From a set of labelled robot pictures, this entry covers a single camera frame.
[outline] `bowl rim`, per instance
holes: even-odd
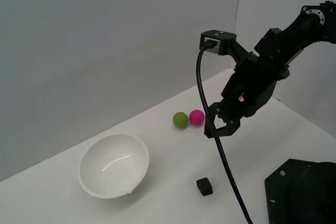
[[[130,136],[132,138],[134,138],[135,140],[137,140],[143,147],[144,151],[145,151],[145,155],[146,155],[146,167],[144,169],[144,173],[142,174],[142,176],[138,179],[138,181],[136,183],[134,183],[133,188],[130,191],[124,191],[118,194],[112,194],[112,195],[101,195],[101,194],[97,194],[92,192],[89,188],[87,188],[87,186],[84,184],[84,182],[82,181],[81,178],[81,174],[80,174],[80,168],[81,168],[81,164],[83,161],[83,158],[85,157],[86,153],[100,140],[104,139],[105,137],[108,136],[113,136],[113,135],[127,135]],[[148,170],[148,166],[149,166],[149,152],[147,149],[147,146],[145,145],[145,143],[137,136],[132,135],[130,133],[126,133],[126,132],[115,132],[115,133],[108,133],[108,134],[102,134],[101,136],[99,136],[99,138],[97,140],[95,140],[93,143],[91,143],[89,145],[89,147],[84,151],[84,153],[82,154],[79,164],[78,164],[78,168],[77,168],[77,178],[78,178],[78,182],[80,184],[80,186],[83,188],[83,190],[85,192],[87,192],[89,195],[92,195],[94,197],[97,198],[101,198],[101,199],[112,199],[112,198],[117,198],[120,196],[123,196],[125,194],[130,194],[131,192],[133,192],[133,190],[138,186],[138,184],[142,181],[142,179],[145,177],[147,170]]]

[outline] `white bowl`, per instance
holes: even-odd
[[[102,199],[130,194],[149,164],[146,145],[136,136],[116,133],[93,143],[78,167],[78,181],[90,195]]]

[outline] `ball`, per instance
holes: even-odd
[[[186,113],[177,112],[173,117],[173,123],[176,127],[185,129],[188,126],[188,116]]]
[[[193,125],[200,126],[204,123],[205,115],[200,110],[193,110],[189,115],[189,120]]]

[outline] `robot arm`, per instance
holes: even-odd
[[[273,28],[255,46],[256,56],[247,52],[236,35],[218,30],[201,34],[200,49],[207,40],[217,45],[207,51],[230,55],[236,62],[235,73],[222,91],[221,102],[209,106],[212,121],[215,116],[226,123],[216,129],[219,136],[230,136],[240,127],[240,119],[256,113],[271,98],[276,82],[289,76],[289,64],[304,48],[314,42],[336,44],[336,4],[304,6],[297,19],[285,30]],[[206,121],[204,134],[213,137]]]

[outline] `green ball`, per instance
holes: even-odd
[[[185,129],[188,126],[188,116],[186,113],[183,112],[177,112],[173,117],[173,123],[176,127]]]

